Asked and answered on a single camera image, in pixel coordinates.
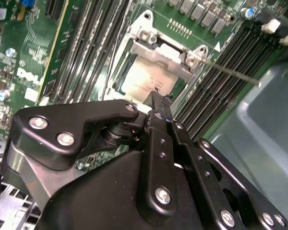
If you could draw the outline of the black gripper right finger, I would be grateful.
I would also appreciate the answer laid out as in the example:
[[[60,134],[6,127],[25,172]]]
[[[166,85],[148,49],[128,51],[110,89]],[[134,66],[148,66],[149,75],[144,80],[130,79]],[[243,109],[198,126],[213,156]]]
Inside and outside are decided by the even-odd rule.
[[[285,216],[212,143],[192,142],[166,97],[161,107],[205,230],[288,230]]]

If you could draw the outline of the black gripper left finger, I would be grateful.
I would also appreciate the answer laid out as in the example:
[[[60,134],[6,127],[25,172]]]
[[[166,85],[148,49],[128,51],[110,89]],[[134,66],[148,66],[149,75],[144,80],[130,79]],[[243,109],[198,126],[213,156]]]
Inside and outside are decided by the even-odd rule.
[[[151,92],[140,112],[123,99],[24,108],[13,117],[10,152],[26,162],[14,171],[44,210],[81,156],[128,145],[142,153],[136,205],[144,218],[171,218],[178,209],[172,138],[162,96]]]

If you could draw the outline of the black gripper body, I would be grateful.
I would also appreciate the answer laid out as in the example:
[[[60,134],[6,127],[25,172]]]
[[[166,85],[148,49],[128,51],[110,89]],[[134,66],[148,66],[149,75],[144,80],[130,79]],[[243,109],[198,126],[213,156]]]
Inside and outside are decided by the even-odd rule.
[[[153,225],[136,205],[142,153],[122,154],[59,189],[46,204],[40,230],[213,230],[193,199],[183,169],[176,168],[178,209]]]

